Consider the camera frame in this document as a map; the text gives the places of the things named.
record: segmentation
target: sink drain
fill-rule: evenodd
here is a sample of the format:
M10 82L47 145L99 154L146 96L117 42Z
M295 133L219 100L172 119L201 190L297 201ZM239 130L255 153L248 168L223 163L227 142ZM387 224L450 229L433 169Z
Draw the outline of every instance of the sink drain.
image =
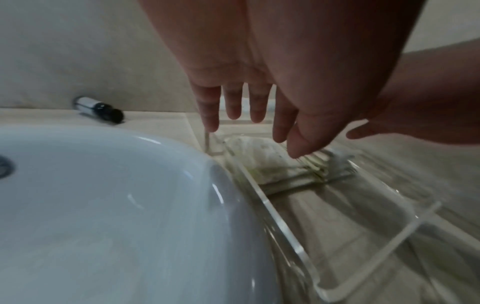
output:
M14 164L9 159L0 156L0 178L4 178L12 174L14 171Z

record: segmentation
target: human hand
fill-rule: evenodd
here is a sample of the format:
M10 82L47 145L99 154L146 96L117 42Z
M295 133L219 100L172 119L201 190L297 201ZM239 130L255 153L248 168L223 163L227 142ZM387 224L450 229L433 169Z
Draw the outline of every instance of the human hand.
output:
M480 40L403 55L376 102L350 130L445 144L480 143Z
M273 138L291 157L327 145L385 84L418 0L139 0L185 70L209 132L221 87L231 119L248 83L260 122L277 85Z

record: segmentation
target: bottle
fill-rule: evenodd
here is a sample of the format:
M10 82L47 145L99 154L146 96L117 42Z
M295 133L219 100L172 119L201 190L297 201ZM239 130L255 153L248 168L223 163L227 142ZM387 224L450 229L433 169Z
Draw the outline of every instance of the bottle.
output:
M80 96L73 100L73 106L80 112L119 124L124 120L124 113L121 110L114 109L111 105L101 101Z

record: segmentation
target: sink basin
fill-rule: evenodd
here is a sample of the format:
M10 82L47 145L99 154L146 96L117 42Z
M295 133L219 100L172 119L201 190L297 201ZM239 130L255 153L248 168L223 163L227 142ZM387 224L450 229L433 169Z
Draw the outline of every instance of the sink basin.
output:
M0 303L281 303L223 169L108 127L0 128Z

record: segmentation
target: wall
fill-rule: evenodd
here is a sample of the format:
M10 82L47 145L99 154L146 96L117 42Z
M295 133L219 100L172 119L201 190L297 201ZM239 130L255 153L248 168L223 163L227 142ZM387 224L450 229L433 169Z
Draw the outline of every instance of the wall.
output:
M406 50L477 38L478 16L477 0L430 0ZM2 0L0 107L69 108L82 94L124 110L193 109L185 75L135 0Z

